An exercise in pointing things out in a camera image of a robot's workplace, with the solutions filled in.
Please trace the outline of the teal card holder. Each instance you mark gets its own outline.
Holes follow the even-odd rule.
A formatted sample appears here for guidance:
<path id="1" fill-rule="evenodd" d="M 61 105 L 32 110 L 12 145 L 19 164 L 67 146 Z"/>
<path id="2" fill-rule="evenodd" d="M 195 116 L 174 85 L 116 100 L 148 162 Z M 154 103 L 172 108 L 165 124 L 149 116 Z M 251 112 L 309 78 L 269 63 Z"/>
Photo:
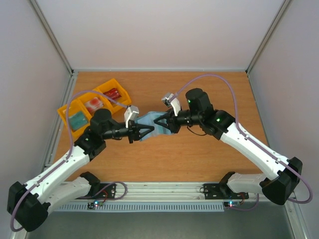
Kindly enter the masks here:
<path id="1" fill-rule="evenodd" d="M 158 117 L 161 117 L 165 114 L 165 112 L 148 112 L 147 114 L 137 117 L 135 123 L 150 125 L 154 127 L 154 130 L 144 136 L 140 141 L 145 141 L 150 137 L 156 137 L 159 135 L 172 135 L 171 131 L 167 128 L 164 128 L 158 124 L 154 123 L 154 120 Z"/>

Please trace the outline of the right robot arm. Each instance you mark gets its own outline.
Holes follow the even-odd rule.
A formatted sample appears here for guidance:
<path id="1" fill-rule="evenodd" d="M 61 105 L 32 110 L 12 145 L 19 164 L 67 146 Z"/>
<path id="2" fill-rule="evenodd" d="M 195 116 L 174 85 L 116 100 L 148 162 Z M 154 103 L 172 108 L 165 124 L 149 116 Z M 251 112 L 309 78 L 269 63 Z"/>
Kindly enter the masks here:
<path id="1" fill-rule="evenodd" d="M 228 172 L 219 182 L 219 191 L 225 198 L 236 193 L 262 194 L 271 202 L 283 205 L 292 194 L 300 179 L 302 162 L 293 157 L 282 156 L 257 140 L 236 119 L 224 110 L 216 110 L 206 92 L 200 88 L 189 90 L 185 97 L 189 108 L 183 110 L 172 93 L 162 101 L 169 108 L 154 120 L 172 133 L 182 126 L 199 126 L 204 134 L 233 147 L 254 163 L 260 174 Z"/>

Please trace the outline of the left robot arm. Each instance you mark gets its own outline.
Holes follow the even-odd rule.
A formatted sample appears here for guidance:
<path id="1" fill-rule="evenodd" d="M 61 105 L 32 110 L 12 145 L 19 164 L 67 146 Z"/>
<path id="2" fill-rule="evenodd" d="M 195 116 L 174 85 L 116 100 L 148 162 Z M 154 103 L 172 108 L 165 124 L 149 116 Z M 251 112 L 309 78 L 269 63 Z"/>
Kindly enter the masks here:
<path id="1" fill-rule="evenodd" d="M 117 122 L 109 110 L 95 111 L 90 125 L 76 141 L 71 142 L 64 156 L 26 183 L 13 183 L 7 201 L 7 211 L 11 215 L 10 229 L 13 232 L 22 229 L 31 232 L 46 220 L 54 206 L 83 196 L 96 198 L 100 194 L 100 185 L 94 181 L 80 177 L 64 186 L 61 183 L 100 154 L 106 148 L 107 139 L 127 137 L 129 143 L 133 143 L 154 131 L 154 126 L 135 122 L 138 114 L 137 107 L 128 107 L 124 114 L 125 121 Z"/>

